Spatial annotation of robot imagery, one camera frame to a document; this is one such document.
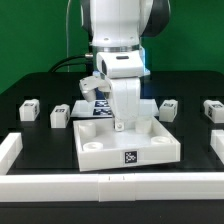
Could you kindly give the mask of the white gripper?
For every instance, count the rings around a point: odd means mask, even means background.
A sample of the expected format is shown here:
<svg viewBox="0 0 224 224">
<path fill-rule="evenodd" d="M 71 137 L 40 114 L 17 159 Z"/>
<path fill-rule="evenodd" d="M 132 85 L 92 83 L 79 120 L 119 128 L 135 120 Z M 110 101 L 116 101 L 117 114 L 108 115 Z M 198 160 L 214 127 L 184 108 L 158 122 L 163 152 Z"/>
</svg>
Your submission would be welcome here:
<svg viewBox="0 0 224 224">
<path fill-rule="evenodd" d="M 139 114 L 140 77 L 144 74 L 140 54 L 138 51 L 99 52 L 96 65 L 110 87 L 107 100 L 119 120 L 114 122 L 115 130 L 123 131 L 123 122 L 134 120 Z"/>
</svg>

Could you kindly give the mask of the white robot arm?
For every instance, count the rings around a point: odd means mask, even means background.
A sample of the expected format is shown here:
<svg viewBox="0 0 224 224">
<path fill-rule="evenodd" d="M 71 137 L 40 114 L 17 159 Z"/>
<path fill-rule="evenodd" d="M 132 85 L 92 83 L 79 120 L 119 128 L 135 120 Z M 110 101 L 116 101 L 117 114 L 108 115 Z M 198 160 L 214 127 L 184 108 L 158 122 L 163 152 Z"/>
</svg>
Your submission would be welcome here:
<svg viewBox="0 0 224 224">
<path fill-rule="evenodd" d="M 81 0 L 82 26 L 92 36 L 95 75 L 80 81 L 91 102 L 101 91 L 117 131 L 139 116 L 140 78 L 145 66 L 143 37 L 155 37 L 170 19 L 169 0 Z"/>
</svg>

